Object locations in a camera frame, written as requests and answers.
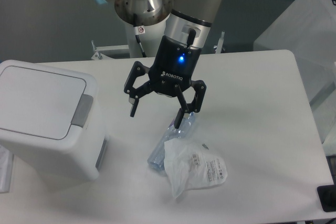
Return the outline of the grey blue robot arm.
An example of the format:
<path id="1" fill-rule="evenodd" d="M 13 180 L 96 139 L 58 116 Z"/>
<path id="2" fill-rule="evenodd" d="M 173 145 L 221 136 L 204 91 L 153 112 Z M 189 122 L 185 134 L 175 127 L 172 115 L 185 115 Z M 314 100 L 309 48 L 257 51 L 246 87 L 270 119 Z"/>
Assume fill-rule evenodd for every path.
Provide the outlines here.
<path id="1" fill-rule="evenodd" d="M 206 84 L 192 80 L 192 74 L 221 1 L 124 0 L 134 28 L 166 22 L 153 65 L 146 67 L 136 61 L 124 85 L 132 104 L 131 115 L 135 114 L 139 100 L 151 92 L 178 98 L 181 106 L 175 128 L 180 127 L 185 114 L 200 111 Z"/>

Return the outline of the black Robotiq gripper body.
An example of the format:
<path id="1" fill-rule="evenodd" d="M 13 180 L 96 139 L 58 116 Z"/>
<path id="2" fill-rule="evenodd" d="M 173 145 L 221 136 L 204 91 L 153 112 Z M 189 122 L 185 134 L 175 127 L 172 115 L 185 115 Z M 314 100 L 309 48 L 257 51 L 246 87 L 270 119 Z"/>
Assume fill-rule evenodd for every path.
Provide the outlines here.
<path id="1" fill-rule="evenodd" d="M 201 51 L 200 48 L 183 47 L 163 36 L 149 70 L 151 89 L 169 97 L 176 97 L 176 84 L 182 91 L 188 89 Z"/>

